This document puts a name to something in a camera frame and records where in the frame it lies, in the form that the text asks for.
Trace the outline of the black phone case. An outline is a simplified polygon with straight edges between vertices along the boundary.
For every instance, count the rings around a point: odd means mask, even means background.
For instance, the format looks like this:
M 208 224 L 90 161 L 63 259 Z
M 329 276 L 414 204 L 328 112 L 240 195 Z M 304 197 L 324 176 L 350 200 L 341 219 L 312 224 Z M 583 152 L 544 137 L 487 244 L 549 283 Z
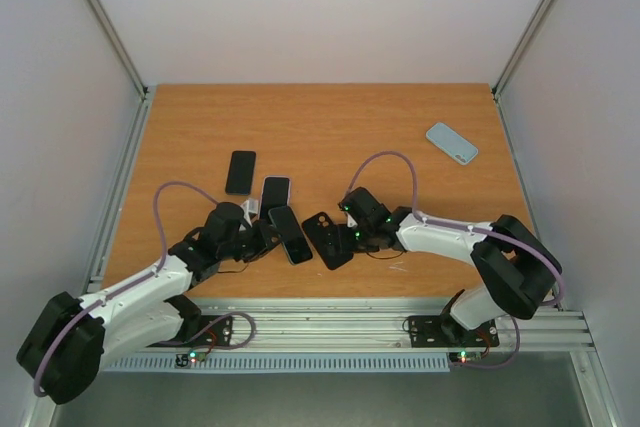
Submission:
M 353 259 L 344 251 L 340 229 L 325 212 L 319 212 L 302 222 L 302 230 L 328 270 L 334 271 Z

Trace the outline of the light blue phone case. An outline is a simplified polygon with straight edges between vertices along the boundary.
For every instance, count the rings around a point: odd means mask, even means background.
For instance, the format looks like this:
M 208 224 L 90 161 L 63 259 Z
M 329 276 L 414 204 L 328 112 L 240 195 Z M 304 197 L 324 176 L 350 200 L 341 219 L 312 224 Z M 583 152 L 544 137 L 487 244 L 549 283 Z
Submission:
M 479 153 L 474 144 L 442 122 L 430 127 L 425 138 L 460 165 L 468 165 Z

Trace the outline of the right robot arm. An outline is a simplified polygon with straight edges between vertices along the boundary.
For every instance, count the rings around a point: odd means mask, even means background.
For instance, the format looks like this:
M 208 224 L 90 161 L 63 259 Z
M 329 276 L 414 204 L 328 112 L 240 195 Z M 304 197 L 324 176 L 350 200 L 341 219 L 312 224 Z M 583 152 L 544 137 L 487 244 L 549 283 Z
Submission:
M 513 216 L 465 223 L 409 207 L 391 211 L 362 187 L 348 193 L 339 208 L 347 218 L 338 226 L 344 253 L 428 253 L 476 269 L 482 285 L 454 295 L 439 315 L 448 346 L 462 345 L 480 326 L 503 315 L 531 319 L 548 303 L 551 290 L 563 287 L 560 263 Z

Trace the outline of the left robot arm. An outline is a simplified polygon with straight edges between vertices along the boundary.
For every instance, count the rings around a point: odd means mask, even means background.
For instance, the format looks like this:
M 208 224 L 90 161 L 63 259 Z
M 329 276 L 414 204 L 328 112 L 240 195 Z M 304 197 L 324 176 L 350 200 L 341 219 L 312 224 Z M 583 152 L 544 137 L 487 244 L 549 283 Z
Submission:
M 200 308 L 187 292 L 225 261 L 251 263 L 280 242 L 266 220 L 223 202 L 142 271 L 93 294 L 52 297 L 19 348 L 34 393 L 58 405 L 83 393 L 116 360 L 150 346 L 178 347 L 203 337 Z

